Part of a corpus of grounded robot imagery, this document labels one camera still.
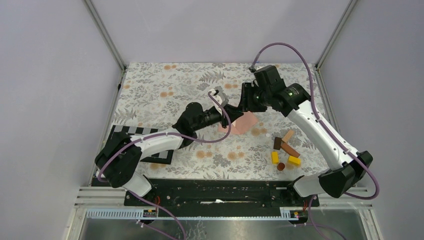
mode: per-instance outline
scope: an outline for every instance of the floral tablecloth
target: floral tablecloth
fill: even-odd
[[[274,65],[287,85],[299,83],[310,90],[303,64]],[[242,83],[254,80],[248,67],[248,63],[131,63],[112,124],[169,128],[190,102],[199,102],[204,110],[212,107],[207,96],[212,88],[222,90],[229,104],[237,106]],[[324,113],[316,83],[314,89],[317,108]],[[327,168],[320,152],[288,118],[272,109],[255,115],[258,123],[243,135],[230,135],[214,144],[194,142],[175,150],[171,165],[140,162],[136,171],[151,178],[289,181]],[[197,135],[205,140],[218,139],[223,133],[217,128],[201,129]],[[278,171],[271,163],[274,137],[282,138],[289,129],[295,134],[288,143],[300,153],[301,166],[286,164],[283,171]],[[278,155],[280,162],[287,162],[289,156],[284,151]]]

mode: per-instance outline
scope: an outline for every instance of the metallic floor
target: metallic floor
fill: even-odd
[[[329,225],[342,232],[348,240],[364,240],[361,218],[355,210],[314,210],[316,223]],[[189,240],[320,240],[313,226],[293,227],[288,221],[275,220],[190,220],[182,221]],[[156,220],[152,226],[182,239],[183,235],[173,220]],[[322,229],[332,240],[342,238]],[[169,238],[134,220],[86,219],[81,240],[167,240]]]

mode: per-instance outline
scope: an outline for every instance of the white wall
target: white wall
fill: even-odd
[[[342,135],[374,156],[385,240],[424,236],[423,13],[422,0],[360,1],[322,68]]]
[[[94,0],[113,42],[130,62],[247,63],[273,42],[316,62],[349,0]],[[300,63],[276,47],[267,63]]]
[[[0,239],[60,239],[120,70],[82,1],[1,1],[0,35]]]

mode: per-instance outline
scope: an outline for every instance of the pink cloth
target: pink cloth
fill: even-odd
[[[243,116],[237,118],[234,124],[231,126],[230,134],[241,135],[245,134],[251,127],[253,127],[258,122],[256,116],[250,111],[245,112]],[[228,126],[223,128],[221,125],[218,126],[218,132],[227,133]]]

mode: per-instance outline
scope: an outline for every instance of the checkered board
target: checkered board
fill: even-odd
[[[153,134],[162,130],[164,129],[113,125],[112,129],[110,130],[108,140],[112,138],[114,133],[118,133],[118,132],[124,132],[128,136],[131,136],[131,135]],[[171,164],[173,154],[174,154],[173,150],[162,151],[162,152],[153,154],[152,156],[148,156],[143,159],[140,159],[140,162],[155,163],[155,164]]]

